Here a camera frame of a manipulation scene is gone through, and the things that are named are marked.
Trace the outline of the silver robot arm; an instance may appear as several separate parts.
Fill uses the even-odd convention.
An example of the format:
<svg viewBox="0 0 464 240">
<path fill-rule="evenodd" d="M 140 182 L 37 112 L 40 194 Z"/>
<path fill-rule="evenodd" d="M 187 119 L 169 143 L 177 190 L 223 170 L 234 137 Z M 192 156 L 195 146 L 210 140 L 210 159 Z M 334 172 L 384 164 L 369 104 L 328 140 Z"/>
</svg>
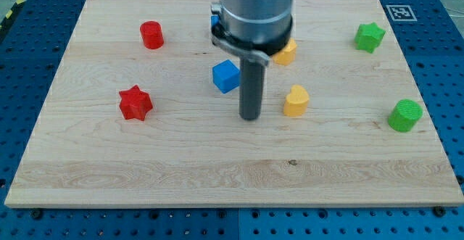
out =
<svg viewBox="0 0 464 240">
<path fill-rule="evenodd" d="M 271 57 L 289 42 L 294 0 L 219 0 L 211 13 L 212 43 L 240 59 L 239 115 L 256 120 L 261 113 L 265 70 Z"/>
</svg>

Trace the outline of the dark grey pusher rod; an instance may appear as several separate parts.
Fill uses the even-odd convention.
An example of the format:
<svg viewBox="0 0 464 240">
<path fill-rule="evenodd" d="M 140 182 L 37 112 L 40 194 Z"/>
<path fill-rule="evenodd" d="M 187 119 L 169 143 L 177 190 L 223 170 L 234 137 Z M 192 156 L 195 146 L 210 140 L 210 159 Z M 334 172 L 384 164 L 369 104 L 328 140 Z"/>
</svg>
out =
<svg viewBox="0 0 464 240">
<path fill-rule="evenodd" d="M 256 120 L 261 113 L 265 67 L 240 59 L 239 114 L 244 120 Z"/>
</svg>

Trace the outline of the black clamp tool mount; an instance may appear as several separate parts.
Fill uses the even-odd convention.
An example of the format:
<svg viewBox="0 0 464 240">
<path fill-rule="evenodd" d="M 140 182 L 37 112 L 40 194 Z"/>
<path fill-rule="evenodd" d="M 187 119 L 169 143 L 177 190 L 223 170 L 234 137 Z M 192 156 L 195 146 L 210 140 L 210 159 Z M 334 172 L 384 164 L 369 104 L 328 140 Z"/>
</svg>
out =
<svg viewBox="0 0 464 240">
<path fill-rule="evenodd" d="M 212 44 L 239 57 L 268 66 L 270 58 L 288 43 L 293 26 L 291 6 L 255 8 L 240 4 L 236 11 L 222 2 L 211 4 L 220 21 L 211 26 Z"/>
</svg>

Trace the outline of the small blue block behind arm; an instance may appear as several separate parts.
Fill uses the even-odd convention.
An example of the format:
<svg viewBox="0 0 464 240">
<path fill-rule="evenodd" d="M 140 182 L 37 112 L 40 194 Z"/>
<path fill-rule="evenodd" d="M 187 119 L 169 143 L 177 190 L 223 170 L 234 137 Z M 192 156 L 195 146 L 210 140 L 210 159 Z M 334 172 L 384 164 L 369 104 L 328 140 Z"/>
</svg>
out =
<svg viewBox="0 0 464 240">
<path fill-rule="evenodd" d="M 220 21 L 220 18 L 217 15 L 212 15 L 210 17 L 210 24 L 211 24 L 212 27 L 215 26 L 216 24 L 218 24 L 219 21 Z"/>
</svg>

